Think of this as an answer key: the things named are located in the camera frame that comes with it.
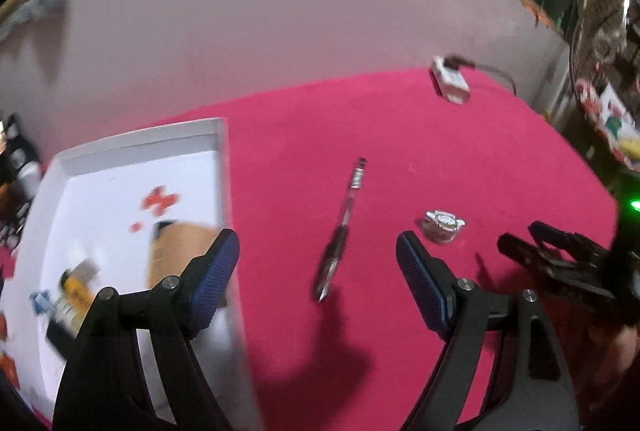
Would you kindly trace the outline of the person right hand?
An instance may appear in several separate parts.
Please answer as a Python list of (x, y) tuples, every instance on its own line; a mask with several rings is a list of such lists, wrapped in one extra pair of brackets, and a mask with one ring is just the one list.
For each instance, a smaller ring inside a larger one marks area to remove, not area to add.
[(594, 411), (611, 396), (639, 353), (639, 326), (594, 325), (588, 337), (592, 347), (586, 400)]

